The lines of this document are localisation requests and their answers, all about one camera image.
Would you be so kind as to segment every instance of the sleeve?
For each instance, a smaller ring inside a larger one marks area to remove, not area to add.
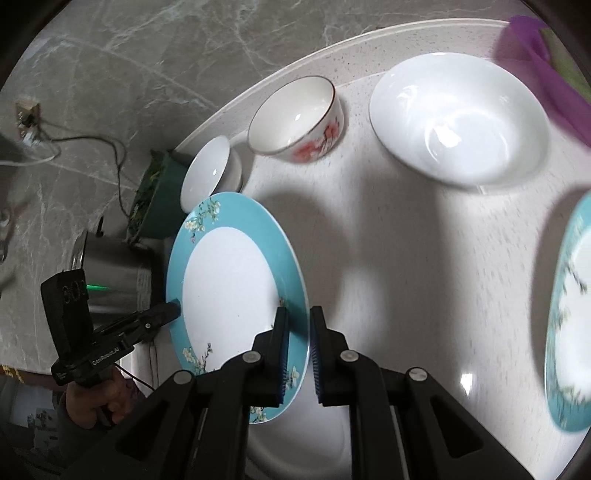
[[[90,430],[76,425],[66,411],[66,393],[61,396],[57,408],[57,438],[60,453],[68,465],[103,438],[108,431],[108,428],[99,422]]]

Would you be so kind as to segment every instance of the countertop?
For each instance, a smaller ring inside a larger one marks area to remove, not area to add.
[[[561,432],[547,411],[548,303],[564,226],[591,186],[591,152],[548,102],[501,22],[452,23],[392,27],[297,62],[230,103],[177,150],[188,154],[215,134],[235,135],[246,165],[243,193],[284,228],[310,304],[323,306],[329,327],[383,367],[427,369],[537,480],[554,480],[585,432]],[[452,40],[450,31],[442,35],[446,28],[455,32]],[[372,89],[389,68],[383,61],[391,56],[389,42],[400,56],[480,48],[517,75],[551,119],[544,172],[520,188],[482,196],[435,183],[393,159],[368,118]],[[308,72],[338,84],[347,117],[340,143],[306,166],[248,157],[241,119],[268,91]],[[339,81],[347,75],[349,81]],[[161,378],[175,363],[165,336],[158,346]],[[460,385],[463,375],[472,376],[470,390]]]

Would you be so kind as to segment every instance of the white bowl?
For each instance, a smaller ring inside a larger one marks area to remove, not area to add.
[[[548,117],[533,93],[501,67],[460,53],[420,55],[386,72],[369,117],[406,165],[482,192],[529,179],[548,151]]]
[[[336,144],[344,123],[332,82],[303,77],[281,87],[257,110],[248,128],[248,146],[260,155],[306,163]]]
[[[181,208],[190,213],[214,193],[239,192],[242,164],[223,135],[210,140],[195,156],[181,188]]]

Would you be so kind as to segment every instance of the electrical outlet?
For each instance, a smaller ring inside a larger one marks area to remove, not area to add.
[[[17,106],[17,128],[21,140],[33,142],[39,138],[39,123],[41,121],[39,103],[30,99],[19,99]]]

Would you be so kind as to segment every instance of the hand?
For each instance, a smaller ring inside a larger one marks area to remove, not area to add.
[[[115,367],[111,370],[112,380],[105,380],[99,385],[85,388],[74,382],[66,390],[66,411],[70,419],[83,429],[91,429],[96,424],[96,408],[107,405],[112,412],[111,419],[117,424],[135,407],[138,391],[131,379]]]

